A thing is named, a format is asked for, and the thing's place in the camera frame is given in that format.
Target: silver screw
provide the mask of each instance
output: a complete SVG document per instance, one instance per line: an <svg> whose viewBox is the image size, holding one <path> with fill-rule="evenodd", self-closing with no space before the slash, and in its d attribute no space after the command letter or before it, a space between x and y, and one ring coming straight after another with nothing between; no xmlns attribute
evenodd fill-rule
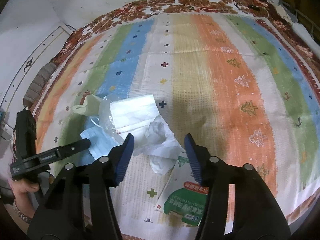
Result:
<svg viewBox="0 0 320 240"><path fill-rule="evenodd" d="M248 170L248 171L252 171L252 170L253 170L253 166L252 166L250 163L246 163L246 164L244 165L244 168L245 168L246 170Z"/></svg>
<svg viewBox="0 0 320 240"><path fill-rule="evenodd" d="M210 161L211 161L212 163L217 163L217 162L219 161L219 158L216 157L216 156L211 156L211 157L210 157Z"/></svg>
<svg viewBox="0 0 320 240"><path fill-rule="evenodd" d="M71 170L71 169L73 168L73 164L72 164L72 163L67 163L67 164L64 166L64 168L65 168L66 170Z"/></svg>
<svg viewBox="0 0 320 240"><path fill-rule="evenodd" d="M99 162L101 162L101 163L106 163L108 160L109 160L109 158L108 158L107 156L102 156L102 157L99 159Z"/></svg>

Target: person's hand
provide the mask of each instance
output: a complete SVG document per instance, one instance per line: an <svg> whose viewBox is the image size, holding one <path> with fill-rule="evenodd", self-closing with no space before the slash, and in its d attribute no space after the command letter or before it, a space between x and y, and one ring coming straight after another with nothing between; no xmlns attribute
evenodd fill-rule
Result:
<svg viewBox="0 0 320 240"><path fill-rule="evenodd" d="M33 218L35 209L33 208L28 196L28 192L37 192L39 190L39 184L32 183L28 179L21 179L17 181L8 181L13 194L16 198L16 206L19 211L29 218Z"/></svg>

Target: bracelet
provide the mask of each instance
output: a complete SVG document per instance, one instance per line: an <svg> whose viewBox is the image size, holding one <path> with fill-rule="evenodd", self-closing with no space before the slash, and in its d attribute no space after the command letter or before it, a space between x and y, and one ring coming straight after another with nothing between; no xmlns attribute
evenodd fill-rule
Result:
<svg viewBox="0 0 320 240"><path fill-rule="evenodd" d="M17 208L17 205L16 205L16 200L14 200L13 204L12 204L12 207L13 207L13 210L18 214L18 216L23 220L25 221L26 223L30 224L31 223L31 218L25 216L24 214L22 214L20 212L20 210Z"/></svg>

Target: bed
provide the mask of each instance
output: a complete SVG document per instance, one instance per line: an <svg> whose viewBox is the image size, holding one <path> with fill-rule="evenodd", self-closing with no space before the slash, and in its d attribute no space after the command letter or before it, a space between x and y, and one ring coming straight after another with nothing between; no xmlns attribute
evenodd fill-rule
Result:
<svg viewBox="0 0 320 240"><path fill-rule="evenodd" d="M226 163L251 163L289 224L320 191L320 61L267 0L139 0L75 31L51 60L56 71L31 107L37 152L80 138L88 94L152 93L179 143ZM57 175L77 154L52 166ZM154 211L170 173L132 157L112 191L125 239L193 239L197 228ZM229 202L234 201L230 192ZM226 232L232 228L232 204Z"/></svg>

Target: blue face mask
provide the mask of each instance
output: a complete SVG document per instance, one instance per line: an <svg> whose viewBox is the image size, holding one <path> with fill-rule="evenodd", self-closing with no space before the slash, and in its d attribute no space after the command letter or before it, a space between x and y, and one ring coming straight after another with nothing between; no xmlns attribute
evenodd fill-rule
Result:
<svg viewBox="0 0 320 240"><path fill-rule="evenodd" d="M105 133L98 124L99 119L97 117L92 116L90 119L95 126L84 130L80 136L82 139L88 138L90 140L91 146L89 147L89 151L93 158L97 160L101 156L108 156L112 147L118 146L119 144Z"/></svg>

